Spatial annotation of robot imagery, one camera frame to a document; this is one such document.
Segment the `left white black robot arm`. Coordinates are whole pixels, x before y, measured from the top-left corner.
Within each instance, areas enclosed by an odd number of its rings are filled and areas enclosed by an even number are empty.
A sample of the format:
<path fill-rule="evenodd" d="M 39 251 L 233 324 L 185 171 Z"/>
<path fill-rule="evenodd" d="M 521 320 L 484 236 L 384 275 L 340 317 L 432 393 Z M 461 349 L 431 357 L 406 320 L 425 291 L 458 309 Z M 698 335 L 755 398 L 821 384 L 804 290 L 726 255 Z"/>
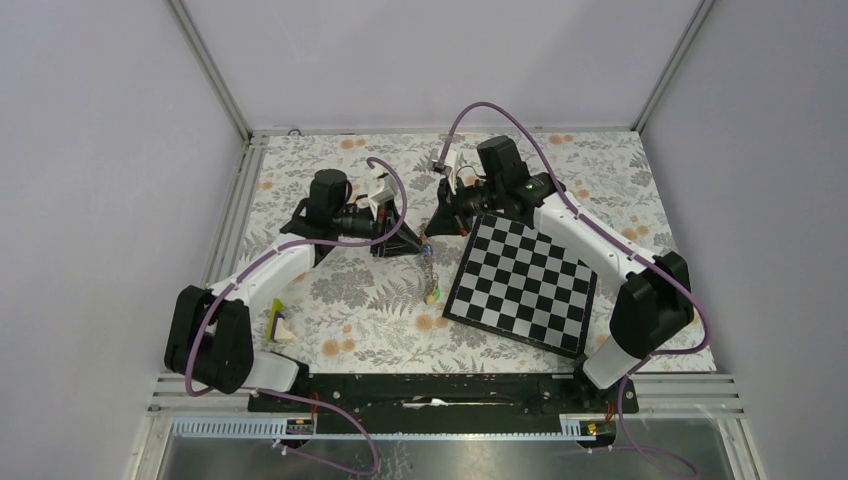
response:
<path fill-rule="evenodd" d="M 318 171 L 274 244 L 243 270 L 208 287 L 189 285 L 177 297 L 164 352 L 164 365 L 183 376 L 186 391 L 272 390 L 288 411 L 309 401 L 304 366 L 275 353 L 257 353 L 252 322 L 270 309 L 272 336 L 289 339 L 282 325 L 279 294 L 319 265 L 336 248 L 369 248 L 376 258 L 416 255 L 420 240 L 405 222 L 407 194 L 399 175 L 377 158 L 367 161 L 375 188 L 354 196 L 347 175 Z"/>

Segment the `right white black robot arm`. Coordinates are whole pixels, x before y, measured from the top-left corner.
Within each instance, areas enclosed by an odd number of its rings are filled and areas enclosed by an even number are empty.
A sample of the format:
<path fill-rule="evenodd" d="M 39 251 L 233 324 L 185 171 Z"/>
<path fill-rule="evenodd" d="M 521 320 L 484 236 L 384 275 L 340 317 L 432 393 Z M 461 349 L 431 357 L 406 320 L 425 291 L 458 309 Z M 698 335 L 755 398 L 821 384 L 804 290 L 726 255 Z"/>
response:
<path fill-rule="evenodd" d="M 426 233 L 457 235 L 481 214 L 499 214 L 551 238 L 577 256 L 617 297 L 610 336 L 583 361 L 573 386 L 575 402 L 597 412 L 613 398 L 613 385 L 634 372 L 694 318 L 688 265 L 675 252 L 655 255 L 638 247 L 580 206 L 547 166 L 531 174 L 507 136 L 477 147 L 484 175 L 471 186 L 458 178 L 458 154 L 435 150 L 430 168 L 442 175 L 438 204 Z"/>

